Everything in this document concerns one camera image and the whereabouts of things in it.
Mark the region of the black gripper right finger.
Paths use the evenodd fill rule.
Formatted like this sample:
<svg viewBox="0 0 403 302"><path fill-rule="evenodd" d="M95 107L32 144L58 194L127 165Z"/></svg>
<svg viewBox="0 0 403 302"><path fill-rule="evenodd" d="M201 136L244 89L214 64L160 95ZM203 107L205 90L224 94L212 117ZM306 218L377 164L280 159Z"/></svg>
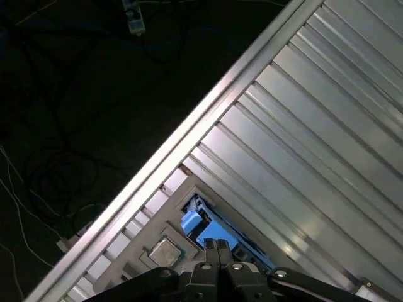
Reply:
<svg viewBox="0 0 403 302"><path fill-rule="evenodd" d="M344 290L286 267L261 272L253 262L236 261L228 241L217 240L217 250L229 301L398 301L364 279Z"/></svg>

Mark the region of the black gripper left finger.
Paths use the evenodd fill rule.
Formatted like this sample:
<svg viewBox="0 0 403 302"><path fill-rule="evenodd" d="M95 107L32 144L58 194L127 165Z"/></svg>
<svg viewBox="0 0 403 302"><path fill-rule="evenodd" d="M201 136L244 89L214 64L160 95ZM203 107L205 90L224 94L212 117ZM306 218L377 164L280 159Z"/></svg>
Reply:
<svg viewBox="0 0 403 302"><path fill-rule="evenodd" d="M205 258L189 271L158 267L93 296L93 301L216 301L217 241L204 240Z"/></svg>

